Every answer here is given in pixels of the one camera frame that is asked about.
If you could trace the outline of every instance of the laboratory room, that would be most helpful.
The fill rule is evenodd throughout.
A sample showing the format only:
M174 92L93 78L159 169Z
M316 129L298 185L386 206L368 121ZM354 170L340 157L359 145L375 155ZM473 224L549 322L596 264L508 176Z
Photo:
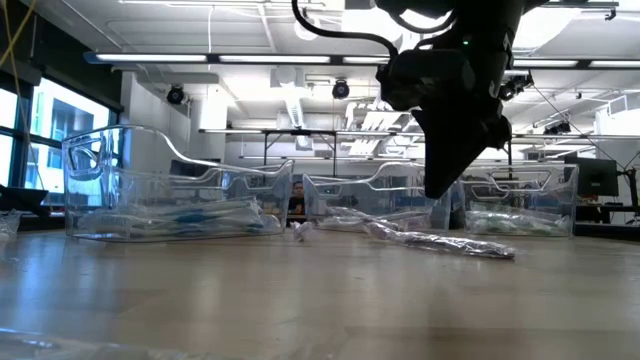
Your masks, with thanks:
M638 0L0 0L0 359L630 359L639 168Z

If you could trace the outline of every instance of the transparent storage container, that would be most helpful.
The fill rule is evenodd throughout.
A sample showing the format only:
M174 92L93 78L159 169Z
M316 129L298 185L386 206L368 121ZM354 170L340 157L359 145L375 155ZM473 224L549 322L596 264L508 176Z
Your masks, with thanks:
M292 161L192 160L161 131L112 126L62 144L67 235L121 242L282 234Z
M470 167L460 183L468 233L559 237L573 234L576 165Z
M305 174L302 182L307 220L320 229L361 232L370 219L393 222L401 231L449 229L451 193L426 198L422 164L385 163L361 180Z

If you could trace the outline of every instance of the table surface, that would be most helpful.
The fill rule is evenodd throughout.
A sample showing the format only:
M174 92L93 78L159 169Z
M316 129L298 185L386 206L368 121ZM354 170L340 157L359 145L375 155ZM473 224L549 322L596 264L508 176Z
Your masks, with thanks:
M500 239L515 261L316 232L0 247L0 328L291 359L627 359L640 354L640 247Z

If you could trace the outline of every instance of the person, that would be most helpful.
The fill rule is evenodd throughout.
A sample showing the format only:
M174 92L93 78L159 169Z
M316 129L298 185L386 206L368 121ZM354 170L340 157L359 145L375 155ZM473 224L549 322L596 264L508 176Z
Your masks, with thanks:
M289 214L304 215L304 187L302 181L293 183L293 192L289 199Z

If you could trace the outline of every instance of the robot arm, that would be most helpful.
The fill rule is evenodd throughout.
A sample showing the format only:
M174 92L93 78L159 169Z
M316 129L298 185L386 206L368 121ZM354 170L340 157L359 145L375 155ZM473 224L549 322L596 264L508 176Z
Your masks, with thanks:
M501 149L511 139L502 116L500 88L513 65L511 46L520 18L547 0L376 0L400 25L431 34L415 49L400 54L386 39L361 33L315 28L300 14L296 19L320 36L365 39L389 50L389 63L379 67L381 98L398 111L412 114L425 133L425 195L439 198L487 147ZM420 29L400 15L412 10L429 17L448 15L438 27ZM420 49L431 45L431 49Z

